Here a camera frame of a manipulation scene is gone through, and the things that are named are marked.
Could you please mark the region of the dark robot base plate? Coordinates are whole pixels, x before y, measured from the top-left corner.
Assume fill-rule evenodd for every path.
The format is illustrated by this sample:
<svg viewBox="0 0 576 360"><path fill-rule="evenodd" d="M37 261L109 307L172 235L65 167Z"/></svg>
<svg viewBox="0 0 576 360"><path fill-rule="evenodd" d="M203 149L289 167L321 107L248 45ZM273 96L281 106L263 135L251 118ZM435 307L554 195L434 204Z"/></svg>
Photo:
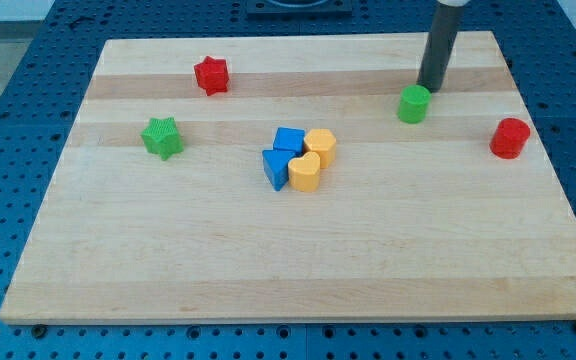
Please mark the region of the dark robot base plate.
<svg viewBox="0 0 576 360"><path fill-rule="evenodd" d="M245 0L248 17L348 15L352 0Z"/></svg>

